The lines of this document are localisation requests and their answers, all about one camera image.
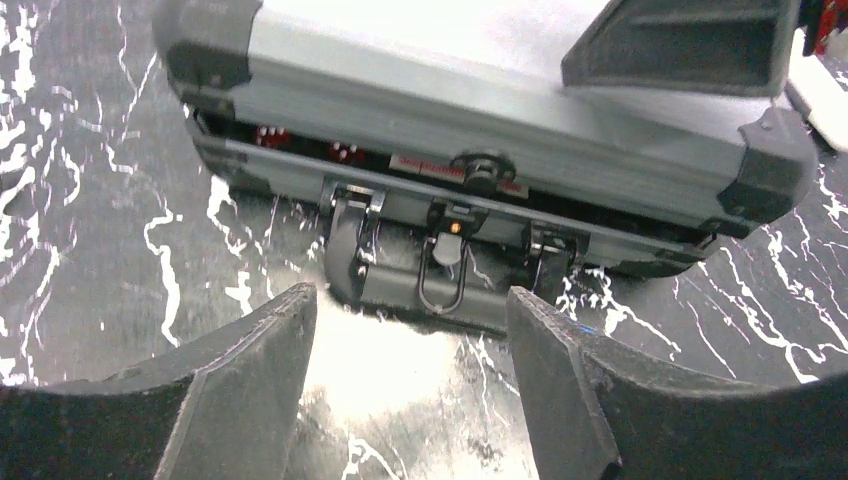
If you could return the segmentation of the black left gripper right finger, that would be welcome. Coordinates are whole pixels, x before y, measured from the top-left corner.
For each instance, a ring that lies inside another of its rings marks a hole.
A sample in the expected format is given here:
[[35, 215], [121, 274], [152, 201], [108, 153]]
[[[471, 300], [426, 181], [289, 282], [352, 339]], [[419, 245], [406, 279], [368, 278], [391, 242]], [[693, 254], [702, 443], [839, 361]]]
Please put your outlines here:
[[716, 377], [575, 323], [524, 288], [506, 304], [543, 479], [843, 479], [847, 378]]

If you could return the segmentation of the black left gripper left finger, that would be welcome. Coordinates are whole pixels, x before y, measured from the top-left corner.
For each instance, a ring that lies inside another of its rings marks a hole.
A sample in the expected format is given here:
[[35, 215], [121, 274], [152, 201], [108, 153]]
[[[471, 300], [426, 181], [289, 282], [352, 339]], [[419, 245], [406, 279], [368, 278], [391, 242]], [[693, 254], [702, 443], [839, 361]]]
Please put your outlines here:
[[103, 380], [1, 390], [5, 479], [279, 479], [312, 351], [316, 290]]

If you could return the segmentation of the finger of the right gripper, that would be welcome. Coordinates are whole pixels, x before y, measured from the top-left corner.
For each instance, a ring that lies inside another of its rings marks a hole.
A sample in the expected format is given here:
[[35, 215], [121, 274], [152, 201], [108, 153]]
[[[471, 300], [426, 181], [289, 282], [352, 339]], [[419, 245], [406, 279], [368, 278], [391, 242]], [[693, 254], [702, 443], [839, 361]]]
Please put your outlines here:
[[561, 60], [564, 85], [775, 97], [798, 1], [611, 1]]

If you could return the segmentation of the black poker set case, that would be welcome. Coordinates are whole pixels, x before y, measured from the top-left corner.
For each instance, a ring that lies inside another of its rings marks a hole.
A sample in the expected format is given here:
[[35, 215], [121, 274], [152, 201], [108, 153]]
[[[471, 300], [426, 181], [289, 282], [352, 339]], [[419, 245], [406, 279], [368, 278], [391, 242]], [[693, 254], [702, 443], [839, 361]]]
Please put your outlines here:
[[[162, 1], [152, 33], [205, 166], [330, 218], [337, 299], [501, 333], [504, 296], [466, 278], [476, 242], [551, 302], [583, 266], [678, 275], [784, 216], [815, 178], [782, 91], [564, 85], [562, 58], [609, 2]], [[260, 126], [291, 144], [256, 145]], [[330, 161], [333, 142], [367, 160]], [[390, 169], [392, 155], [464, 183]]]

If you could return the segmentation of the red translucent die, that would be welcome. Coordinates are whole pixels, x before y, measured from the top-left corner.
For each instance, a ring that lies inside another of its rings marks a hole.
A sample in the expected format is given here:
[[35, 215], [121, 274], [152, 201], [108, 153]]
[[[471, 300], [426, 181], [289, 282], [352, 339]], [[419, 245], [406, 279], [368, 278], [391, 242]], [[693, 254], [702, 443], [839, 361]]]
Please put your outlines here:
[[367, 160], [366, 153], [357, 145], [333, 142], [328, 145], [328, 159], [343, 165], [360, 165]]
[[254, 140], [258, 146], [283, 150], [291, 144], [292, 135], [284, 128], [260, 126], [255, 130]]

